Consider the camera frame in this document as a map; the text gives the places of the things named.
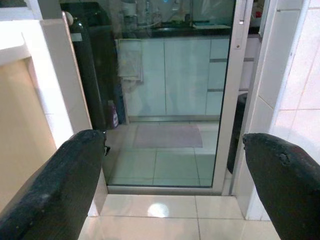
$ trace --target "black refrigerator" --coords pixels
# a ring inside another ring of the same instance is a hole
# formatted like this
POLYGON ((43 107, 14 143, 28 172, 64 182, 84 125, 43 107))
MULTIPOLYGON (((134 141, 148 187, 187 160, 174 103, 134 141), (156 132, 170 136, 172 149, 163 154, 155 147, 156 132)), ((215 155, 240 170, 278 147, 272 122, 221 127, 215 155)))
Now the black refrigerator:
POLYGON ((119 123, 123 123, 117 49, 107 13, 96 2, 62 3, 61 9, 73 17, 69 29, 93 129, 111 127, 109 100, 114 101, 119 123))

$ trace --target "kitchen floor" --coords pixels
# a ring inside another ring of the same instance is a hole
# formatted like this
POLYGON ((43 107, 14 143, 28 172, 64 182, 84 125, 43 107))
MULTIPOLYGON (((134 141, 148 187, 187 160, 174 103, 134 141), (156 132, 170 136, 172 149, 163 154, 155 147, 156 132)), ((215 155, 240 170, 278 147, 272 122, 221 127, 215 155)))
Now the kitchen floor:
POLYGON ((233 196, 109 194, 79 240, 279 240, 270 221, 244 220, 233 196))
MULTIPOLYGON (((110 154, 103 161, 108 185, 211 186, 219 122, 139 122, 120 125, 107 133, 110 154), (195 126, 202 147, 134 147, 140 126, 195 126)), ((231 175, 227 172, 227 182, 231 175)))

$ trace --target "floor mat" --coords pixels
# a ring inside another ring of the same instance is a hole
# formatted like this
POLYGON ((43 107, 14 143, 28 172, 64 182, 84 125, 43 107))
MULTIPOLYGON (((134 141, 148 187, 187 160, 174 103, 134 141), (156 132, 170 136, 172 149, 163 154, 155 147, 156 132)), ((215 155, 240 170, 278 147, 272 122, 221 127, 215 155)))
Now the floor mat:
POLYGON ((196 125, 139 125, 135 148, 202 148, 201 134, 196 125))

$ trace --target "white cabinet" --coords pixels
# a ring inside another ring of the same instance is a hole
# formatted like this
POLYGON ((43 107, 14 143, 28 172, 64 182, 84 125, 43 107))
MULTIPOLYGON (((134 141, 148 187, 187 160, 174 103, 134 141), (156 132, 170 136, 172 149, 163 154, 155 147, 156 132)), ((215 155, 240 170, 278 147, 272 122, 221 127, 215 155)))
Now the white cabinet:
POLYGON ((210 39, 164 41, 166 114, 205 115, 210 39))
POLYGON ((166 115, 165 52, 162 38, 142 40, 143 82, 123 83, 129 116, 166 115))

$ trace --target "kitchen counter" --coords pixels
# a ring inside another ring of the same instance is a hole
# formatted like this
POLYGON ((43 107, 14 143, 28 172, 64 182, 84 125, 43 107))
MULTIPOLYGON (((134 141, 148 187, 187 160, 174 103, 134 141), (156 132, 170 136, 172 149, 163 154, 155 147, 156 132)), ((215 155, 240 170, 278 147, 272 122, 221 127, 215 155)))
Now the kitchen counter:
MULTIPOLYGON (((123 39, 150 39, 172 37, 197 37, 197 36, 227 36, 231 28, 199 29, 194 27, 163 27, 143 28, 131 32, 122 32, 123 39)), ((250 27, 249 34, 257 34, 259 27, 250 27)))

